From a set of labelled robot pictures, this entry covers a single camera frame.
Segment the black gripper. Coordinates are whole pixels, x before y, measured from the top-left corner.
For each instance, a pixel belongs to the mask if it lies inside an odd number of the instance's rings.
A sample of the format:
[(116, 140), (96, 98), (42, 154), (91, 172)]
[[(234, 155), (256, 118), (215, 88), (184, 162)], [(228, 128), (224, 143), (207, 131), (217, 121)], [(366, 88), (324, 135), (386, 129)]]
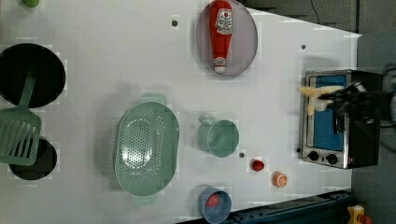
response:
[(366, 91), (358, 80), (345, 86), (339, 93), (325, 93), (318, 98), (334, 101), (337, 111), (347, 114), (351, 119), (392, 121), (392, 92)]

